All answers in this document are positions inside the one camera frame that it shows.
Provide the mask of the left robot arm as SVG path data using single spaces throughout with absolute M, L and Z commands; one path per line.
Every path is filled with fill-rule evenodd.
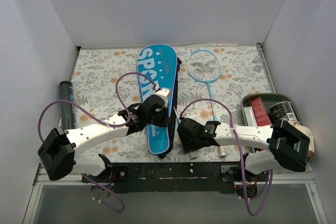
M 103 155 L 85 155 L 84 151 L 110 139 L 141 132 L 152 124 L 167 127 L 169 123 L 169 89 L 160 89 L 143 103 L 133 104 L 105 121 L 72 130 L 56 127 L 42 140 L 38 156 L 51 181 L 69 174 L 87 174 L 106 182 L 112 170 Z

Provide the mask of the blue sport racket cover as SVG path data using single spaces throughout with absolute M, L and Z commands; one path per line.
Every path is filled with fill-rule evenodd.
M 145 47 L 136 63 L 141 100 L 150 120 L 146 127 L 149 151 L 160 159 L 173 149 L 180 64 L 175 50 L 166 44 Z

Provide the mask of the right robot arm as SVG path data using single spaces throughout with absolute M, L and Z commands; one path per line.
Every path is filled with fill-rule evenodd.
M 243 157 L 238 176 L 251 180 L 265 170 L 283 167 L 293 172 L 304 172 L 308 159 L 310 139 L 284 120 L 266 126 L 230 126 L 208 121 L 201 125 L 183 118 L 177 128 L 185 153 L 209 146 L 240 145 L 260 149 Z

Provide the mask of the black shuttlecock tube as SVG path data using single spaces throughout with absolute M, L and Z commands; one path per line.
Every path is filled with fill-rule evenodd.
M 71 81 L 62 81 L 59 83 L 59 99 L 74 101 L 73 84 Z M 61 126 L 64 130 L 75 129 L 76 119 L 73 106 L 70 103 L 60 103 Z

